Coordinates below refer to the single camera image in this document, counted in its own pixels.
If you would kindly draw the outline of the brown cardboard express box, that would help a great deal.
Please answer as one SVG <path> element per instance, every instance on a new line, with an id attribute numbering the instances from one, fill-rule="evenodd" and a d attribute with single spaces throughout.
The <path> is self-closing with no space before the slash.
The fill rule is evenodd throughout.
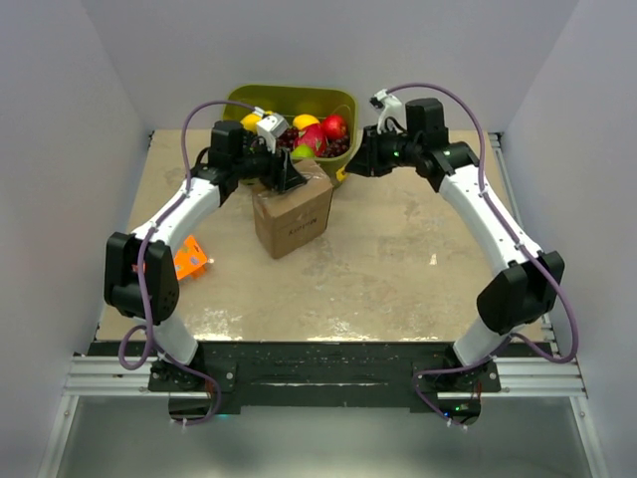
<path id="1" fill-rule="evenodd" d="M 326 229 L 333 186 L 312 159 L 295 164 L 308 181 L 284 194 L 261 183 L 252 187 L 255 232 L 273 259 L 280 259 L 318 238 Z"/>

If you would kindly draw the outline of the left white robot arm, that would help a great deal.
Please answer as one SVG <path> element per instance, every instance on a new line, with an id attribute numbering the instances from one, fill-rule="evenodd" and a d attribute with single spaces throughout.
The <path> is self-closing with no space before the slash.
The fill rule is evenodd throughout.
<path id="1" fill-rule="evenodd" d="M 176 194 L 132 232 L 115 232 L 106 241 L 106 303 L 144 331 L 145 356 L 158 349 L 175 360 L 170 376 L 184 390 L 204 383 L 206 366 L 195 359 L 198 343 L 175 314 L 180 288 L 174 255 L 240 181 L 259 180 L 277 193 L 306 184 L 289 151 L 277 145 L 288 127 L 278 114 L 260 119 L 255 132 L 234 120 L 217 121 L 210 145 L 187 164 Z"/>

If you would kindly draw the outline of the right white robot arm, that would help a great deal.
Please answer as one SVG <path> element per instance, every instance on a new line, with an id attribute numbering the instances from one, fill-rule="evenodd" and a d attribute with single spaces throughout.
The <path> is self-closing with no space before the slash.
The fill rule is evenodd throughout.
<path id="1" fill-rule="evenodd" d="M 346 172 L 381 177 L 396 167 L 414 168 L 459 214 L 493 274 L 477 298 L 477 319 L 454 342 L 455 359 L 443 367 L 446 384 L 464 391 L 479 378 L 476 363 L 552 310 L 564 261 L 556 252 L 543 252 L 491 193 L 479 175 L 478 157 L 466 143 L 450 140 L 438 100 L 402 104 L 381 91 L 370 102 L 378 122 L 364 128 Z"/>

